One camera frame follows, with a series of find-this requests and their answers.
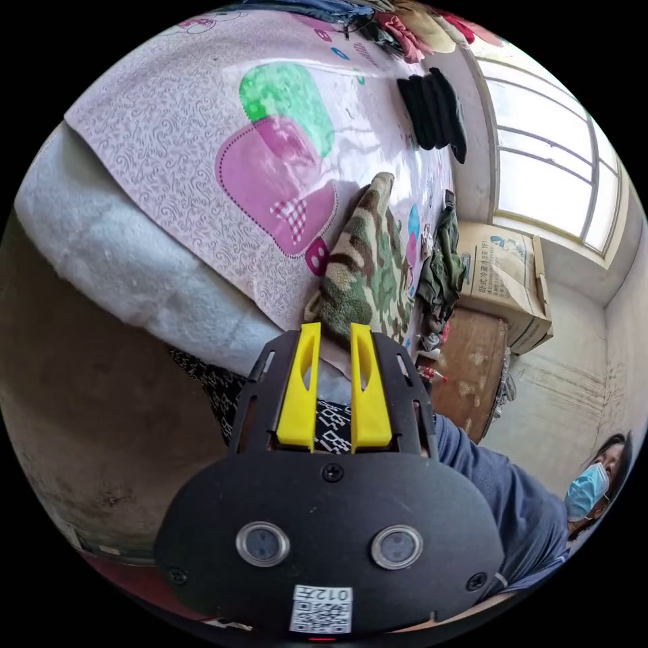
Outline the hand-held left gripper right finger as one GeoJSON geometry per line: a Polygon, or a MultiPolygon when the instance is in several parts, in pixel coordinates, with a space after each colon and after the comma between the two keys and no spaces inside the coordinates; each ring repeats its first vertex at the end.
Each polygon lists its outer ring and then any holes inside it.
{"type": "Polygon", "coordinates": [[[381,450],[390,445],[392,429],[375,343],[368,325],[350,325],[350,358],[352,451],[381,450]]]}

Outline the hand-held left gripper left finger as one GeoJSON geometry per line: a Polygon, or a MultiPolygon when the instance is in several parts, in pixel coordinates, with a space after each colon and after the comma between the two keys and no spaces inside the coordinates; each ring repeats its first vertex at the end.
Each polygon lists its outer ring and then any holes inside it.
{"type": "Polygon", "coordinates": [[[320,342],[320,323],[302,325],[276,429],[282,446],[314,449],[320,342]]]}

